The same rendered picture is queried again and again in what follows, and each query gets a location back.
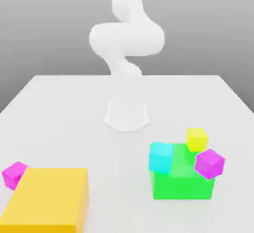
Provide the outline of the small magenta cube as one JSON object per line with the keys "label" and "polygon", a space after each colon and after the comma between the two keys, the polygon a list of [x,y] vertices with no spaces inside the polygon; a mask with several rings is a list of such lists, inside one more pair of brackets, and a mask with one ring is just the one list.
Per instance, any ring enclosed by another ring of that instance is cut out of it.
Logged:
{"label": "small magenta cube", "polygon": [[22,162],[15,162],[2,171],[2,176],[6,187],[15,190],[28,166]]}
{"label": "small magenta cube", "polygon": [[196,156],[194,169],[206,180],[212,180],[223,173],[225,158],[213,149],[207,149]]}

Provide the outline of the small yellow cube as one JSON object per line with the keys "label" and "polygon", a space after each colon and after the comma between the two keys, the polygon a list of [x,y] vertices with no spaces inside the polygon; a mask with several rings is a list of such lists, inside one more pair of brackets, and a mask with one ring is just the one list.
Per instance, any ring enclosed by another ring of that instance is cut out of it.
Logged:
{"label": "small yellow cube", "polygon": [[208,135],[203,128],[188,128],[186,134],[186,145],[191,152],[202,152],[206,150]]}

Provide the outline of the large orange box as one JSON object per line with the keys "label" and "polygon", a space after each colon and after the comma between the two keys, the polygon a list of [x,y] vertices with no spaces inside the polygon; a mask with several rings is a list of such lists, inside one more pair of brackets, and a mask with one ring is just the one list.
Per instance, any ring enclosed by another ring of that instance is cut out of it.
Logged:
{"label": "large orange box", "polygon": [[84,233],[87,168],[29,168],[0,217],[0,233]]}

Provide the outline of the large green box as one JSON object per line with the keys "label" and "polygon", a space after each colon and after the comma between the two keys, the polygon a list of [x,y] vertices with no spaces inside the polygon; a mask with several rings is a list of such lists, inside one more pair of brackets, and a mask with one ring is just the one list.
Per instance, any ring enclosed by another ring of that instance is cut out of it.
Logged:
{"label": "large green box", "polygon": [[155,200],[212,198],[215,180],[205,179],[194,169],[196,155],[188,150],[185,143],[173,144],[170,173],[150,172]]}

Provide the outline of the small cyan cube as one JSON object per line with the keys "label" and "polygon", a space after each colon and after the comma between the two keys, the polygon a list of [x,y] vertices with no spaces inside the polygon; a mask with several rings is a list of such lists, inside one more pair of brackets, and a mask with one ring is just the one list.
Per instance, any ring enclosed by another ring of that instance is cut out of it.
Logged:
{"label": "small cyan cube", "polygon": [[150,143],[149,165],[151,171],[169,174],[173,157],[173,143]]}

